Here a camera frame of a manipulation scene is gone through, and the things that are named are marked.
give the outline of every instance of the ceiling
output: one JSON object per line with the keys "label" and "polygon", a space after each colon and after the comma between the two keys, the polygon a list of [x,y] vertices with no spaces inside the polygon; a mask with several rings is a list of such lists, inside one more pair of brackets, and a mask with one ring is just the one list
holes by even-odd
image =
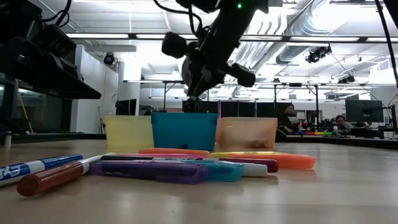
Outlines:
{"label": "ceiling", "polygon": [[[52,17],[55,12],[62,10],[66,0],[30,0],[40,6],[43,17]],[[70,22],[64,27],[65,32],[132,32],[132,33],[166,33],[168,31],[179,34],[189,34],[188,16],[172,14],[159,9],[152,0],[73,0],[70,13]],[[327,2],[324,11],[317,9],[312,23],[321,29],[328,29],[329,35],[384,35],[380,18],[375,7],[361,6],[336,6],[329,5],[330,0],[315,0]],[[294,24],[292,19],[310,2],[310,0],[284,0],[283,7],[270,8],[269,14],[256,12],[247,34],[284,34],[287,24]],[[175,1],[160,1],[161,4],[173,9],[183,10]],[[194,9],[202,19],[204,25],[211,24],[217,12],[205,14]],[[398,30],[390,15],[386,13],[387,23],[391,36],[398,36]],[[178,78],[182,60],[177,60],[164,55],[161,50],[161,41],[149,40],[91,40],[81,41],[80,44],[91,46],[104,45],[134,45],[137,47],[136,56],[142,64],[142,75],[146,80],[170,80]],[[257,77],[266,82],[279,78],[282,82],[322,82],[337,83],[339,77],[343,77],[345,70],[353,71],[358,82],[378,82],[372,79],[372,71],[381,69],[381,65],[387,63],[389,67],[389,52],[385,44],[331,44],[333,55],[327,55],[318,63],[308,64],[305,57],[308,51],[316,46],[306,49],[294,57],[288,65],[276,64],[275,57],[281,49],[272,43],[245,43],[234,51],[230,57],[231,62],[238,62],[256,72]],[[96,48],[97,55],[103,55]],[[126,53],[120,52],[123,58]],[[393,77],[384,77],[386,82],[393,82]],[[182,90],[182,85],[174,88]],[[242,95],[247,91],[244,88],[232,88],[224,91],[224,95]]]}

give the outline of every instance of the person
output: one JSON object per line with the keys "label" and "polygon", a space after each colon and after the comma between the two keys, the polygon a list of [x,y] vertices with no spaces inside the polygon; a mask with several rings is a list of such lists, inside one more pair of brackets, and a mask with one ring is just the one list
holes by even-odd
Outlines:
{"label": "person", "polygon": [[354,127],[352,124],[346,121],[346,118],[343,115],[338,115],[336,117],[336,124],[339,130],[344,130],[348,132],[350,132],[351,128]]}
{"label": "person", "polygon": [[285,113],[278,118],[279,129],[286,134],[294,134],[299,130],[300,120],[294,114],[294,105],[286,107]]}

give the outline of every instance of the table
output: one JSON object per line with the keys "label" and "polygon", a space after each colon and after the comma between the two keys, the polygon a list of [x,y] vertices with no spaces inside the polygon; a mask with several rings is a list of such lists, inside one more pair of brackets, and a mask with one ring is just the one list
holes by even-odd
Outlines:
{"label": "table", "polygon": [[[318,158],[315,170],[281,170],[235,183],[177,185],[85,175],[45,195],[0,188],[1,223],[335,224],[397,223],[398,152],[330,144],[278,143]],[[0,165],[106,151],[106,141],[15,144]]]}

